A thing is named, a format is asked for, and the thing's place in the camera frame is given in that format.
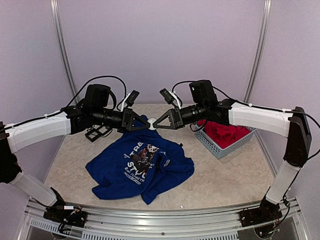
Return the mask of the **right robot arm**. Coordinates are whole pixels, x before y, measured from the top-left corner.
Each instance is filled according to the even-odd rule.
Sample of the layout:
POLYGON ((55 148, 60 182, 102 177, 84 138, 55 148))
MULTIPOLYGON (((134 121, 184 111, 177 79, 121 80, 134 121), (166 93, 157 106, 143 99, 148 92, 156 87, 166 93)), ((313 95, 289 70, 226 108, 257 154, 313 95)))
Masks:
POLYGON ((266 203, 256 210, 256 218, 266 222, 275 212, 278 204, 300 169, 311 158, 311 131, 308 124, 309 115, 301 107, 277 109, 252 105, 233 98, 218 101, 210 80, 189 81, 189 89, 194 104, 181 107, 173 91, 165 88, 160 91, 168 104, 176 101, 177 106, 169 109, 161 117, 150 120, 154 129, 177 130, 200 120, 207 120, 225 126, 241 126, 275 133, 287 139, 284 162, 280 166, 273 184, 265 195, 266 203))

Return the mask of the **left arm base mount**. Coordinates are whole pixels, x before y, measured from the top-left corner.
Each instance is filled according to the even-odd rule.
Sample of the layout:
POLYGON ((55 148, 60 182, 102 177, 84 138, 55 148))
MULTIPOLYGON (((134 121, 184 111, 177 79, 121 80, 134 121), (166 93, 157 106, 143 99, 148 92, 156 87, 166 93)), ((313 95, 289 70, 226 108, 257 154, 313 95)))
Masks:
POLYGON ((87 221, 88 213, 78 205, 55 205, 47 207, 43 217, 53 222, 83 228, 87 221))

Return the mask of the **blue printed t-shirt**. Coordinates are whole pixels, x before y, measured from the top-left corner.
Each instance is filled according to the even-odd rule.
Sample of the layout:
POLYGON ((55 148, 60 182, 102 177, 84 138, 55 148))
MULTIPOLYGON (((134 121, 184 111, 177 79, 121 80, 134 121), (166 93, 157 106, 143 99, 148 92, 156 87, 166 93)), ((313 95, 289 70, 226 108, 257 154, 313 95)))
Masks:
POLYGON ((100 200, 141 196, 147 205, 195 171, 180 144, 150 129, 123 133, 85 168, 98 184, 92 192, 100 200))

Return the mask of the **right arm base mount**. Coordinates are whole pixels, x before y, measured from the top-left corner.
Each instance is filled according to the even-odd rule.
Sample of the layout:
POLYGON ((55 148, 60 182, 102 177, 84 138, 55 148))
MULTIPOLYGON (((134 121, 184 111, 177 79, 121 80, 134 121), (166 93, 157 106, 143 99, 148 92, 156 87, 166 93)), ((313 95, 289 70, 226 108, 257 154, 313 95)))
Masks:
POLYGON ((239 212, 242 227, 279 220, 283 216, 280 204, 273 204, 264 197, 258 207, 245 208, 239 212))

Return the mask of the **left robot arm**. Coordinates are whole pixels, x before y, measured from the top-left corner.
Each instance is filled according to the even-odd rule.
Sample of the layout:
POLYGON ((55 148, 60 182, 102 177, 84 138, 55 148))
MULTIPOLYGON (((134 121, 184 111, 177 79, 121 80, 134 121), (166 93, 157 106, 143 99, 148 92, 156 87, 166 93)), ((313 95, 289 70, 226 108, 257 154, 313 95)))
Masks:
POLYGON ((0 181, 21 189, 43 206, 50 208, 50 214, 63 223, 70 218, 70 211, 64 207, 64 200, 58 192, 45 186, 34 176, 23 172, 16 153, 30 145, 51 138, 83 132, 94 125, 110 127, 119 132, 148 129, 150 123, 132 109, 116 111, 107 108, 110 87, 91 84, 85 97, 77 104, 62 108, 49 115, 24 123, 0 125, 0 181))

